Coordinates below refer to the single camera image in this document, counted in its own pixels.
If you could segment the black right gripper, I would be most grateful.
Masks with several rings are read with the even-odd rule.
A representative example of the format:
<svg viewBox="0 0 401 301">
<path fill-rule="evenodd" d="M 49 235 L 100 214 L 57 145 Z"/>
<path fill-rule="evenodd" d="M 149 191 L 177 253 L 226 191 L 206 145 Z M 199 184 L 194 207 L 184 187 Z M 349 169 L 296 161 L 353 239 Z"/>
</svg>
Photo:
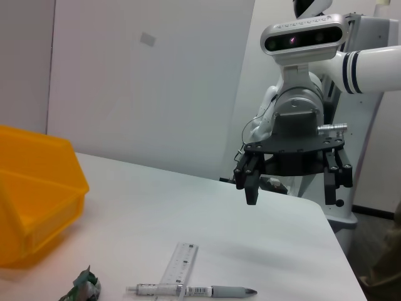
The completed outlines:
<svg viewBox="0 0 401 301">
<path fill-rule="evenodd" d="M 238 190 L 244 190 L 247 205 L 258 200 L 262 174 L 306 176 L 324 172 L 325 204 L 337 205 L 336 190 L 353 187 L 353 166 L 344 149 L 340 131 L 318 126 L 316 112 L 278 114 L 272 134 L 244 147 L 234 169 Z"/>
</svg>

